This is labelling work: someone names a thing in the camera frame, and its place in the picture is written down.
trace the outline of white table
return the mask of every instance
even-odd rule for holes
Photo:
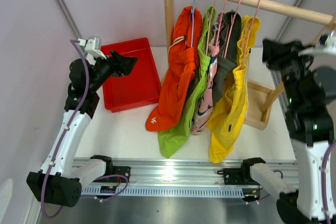
[[[167,70],[166,48],[153,47],[152,53],[161,79]],[[274,87],[270,72],[261,63],[261,53],[261,48],[251,50],[248,78]],[[156,104],[112,113],[104,108],[102,89],[98,91],[98,95],[101,99],[93,120],[82,137],[76,157],[87,158],[100,154],[112,158],[165,159],[159,150],[157,133],[145,129],[146,119]],[[208,128],[198,136],[191,134],[171,159],[208,161],[210,141],[211,133]],[[235,148],[225,161],[251,157],[262,157],[269,162],[295,160],[279,101],[275,101],[272,106],[265,130],[243,125]]]

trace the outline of pink patterned garment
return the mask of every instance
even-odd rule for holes
[[[191,129],[191,133],[194,135],[200,134],[209,120],[212,110],[213,110],[213,100],[212,100],[212,86],[213,79],[217,71],[217,55],[219,53],[219,44],[216,41],[216,32],[218,31],[218,24],[220,20],[220,14],[217,17],[216,23],[214,24],[214,37],[209,43],[209,49],[211,51],[211,59],[209,64],[209,73],[208,73],[208,84],[207,88],[204,91],[202,97],[196,104],[195,114],[193,119],[193,127]]]

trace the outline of wooden tray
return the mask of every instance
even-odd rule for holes
[[[274,88],[256,81],[247,80],[248,109],[244,119],[245,124],[259,130],[266,128],[272,105],[265,112],[262,112],[261,108],[273,91]]]

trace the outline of red plastic tray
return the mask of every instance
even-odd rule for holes
[[[137,57],[128,76],[110,77],[103,84],[105,108],[119,112],[159,102],[161,84],[147,38],[134,39],[101,47],[105,55],[115,50],[123,56]]]

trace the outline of wooden rod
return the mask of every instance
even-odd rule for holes
[[[264,113],[268,110],[269,107],[274,103],[275,100],[278,99],[278,97],[281,95],[283,90],[285,89],[283,82],[279,83],[276,89],[272,91],[271,94],[269,94],[268,98],[266,99],[264,105],[261,108],[261,111]]]
[[[228,0],[228,1],[235,3],[239,2],[239,0]],[[240,3],[243,5],[257,8],[258,2],[259,0],[241,0]],[[318,13],[312,10],[307,10],[291,5],[285,5],[270,0],[261,0],[260,9],[294,18],[300,18],[317,24],[330,25],[332,23],[336,25],[336,20],[333,20],[332,15]]]

